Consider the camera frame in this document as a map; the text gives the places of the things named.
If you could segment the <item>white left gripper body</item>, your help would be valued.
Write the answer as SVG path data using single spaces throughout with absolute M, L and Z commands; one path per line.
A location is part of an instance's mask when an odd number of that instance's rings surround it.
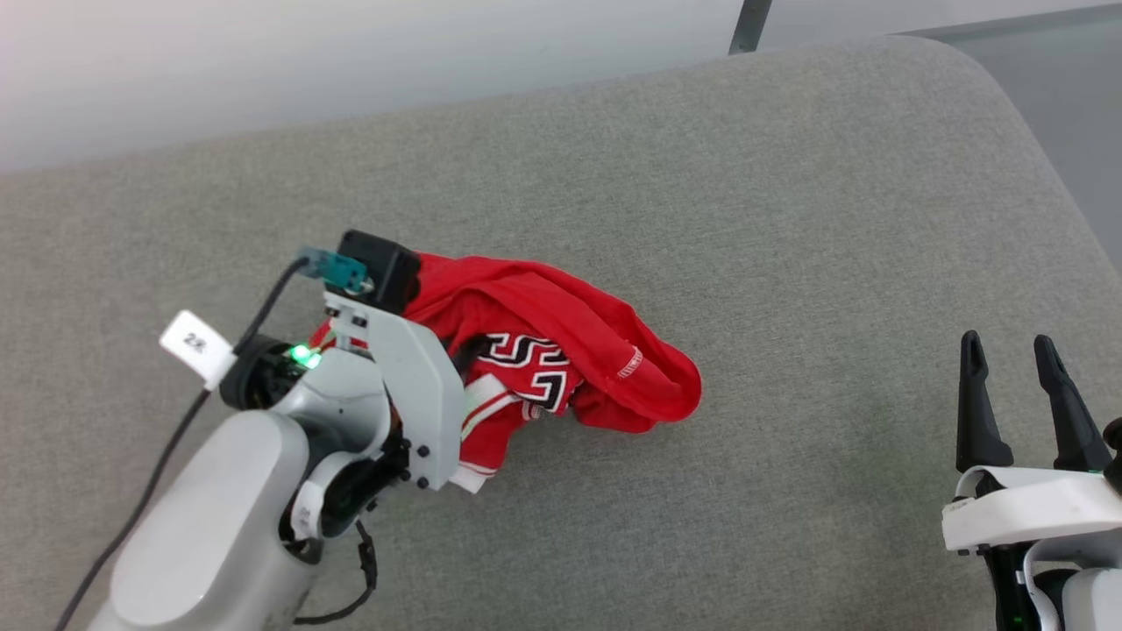
M 353 299 L 328 293 L 335 347 L 365 344 L 410 441 L 408 469 L 416 482 L 441 490 L 459 467 L 465 382 L 430 329 Z

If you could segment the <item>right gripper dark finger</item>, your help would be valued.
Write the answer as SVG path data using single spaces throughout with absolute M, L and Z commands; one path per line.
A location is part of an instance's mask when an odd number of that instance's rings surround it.
M 1054 418 L 1057 448 L 1054 470 L 1105 470 L 1111 463 L 1107 443 L 1091 419 L 1089 409 L 1083 403 L 1054 339 L 1046 335 L 1034 336 L 1033 351 L 1040 386 L 1048 395 Z
M 977 466 L 1010 467 L 1012 449 L 997 431 L 986 379 L 988 365 L 980 335 L 962 336 L 957 406 L 956 470 L 964 474 Z

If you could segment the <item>dark grey metal pole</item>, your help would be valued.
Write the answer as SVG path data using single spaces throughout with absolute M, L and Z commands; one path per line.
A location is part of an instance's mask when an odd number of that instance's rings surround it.
M 758 48 L 773 0 L 742 0 L 732 40 L 729 55 L 755 52 Z

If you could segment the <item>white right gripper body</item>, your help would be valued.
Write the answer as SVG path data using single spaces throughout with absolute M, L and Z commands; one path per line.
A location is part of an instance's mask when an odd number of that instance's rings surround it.
M 942 545 L 951 551 L 1112 528 L 1122 528 L 1122 495 L 1101 472 L 971 467 L 942 507 Z

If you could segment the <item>red and white basketball jersey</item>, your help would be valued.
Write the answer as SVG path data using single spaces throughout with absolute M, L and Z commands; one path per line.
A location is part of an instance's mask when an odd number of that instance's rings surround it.
M 404 316 L 466 362 L 465 422 L 451 482 L 476 493 L 534 420 L 644 435 L 692 415 L 702 378 L 633 307 L 540 262 L 421 254 Z

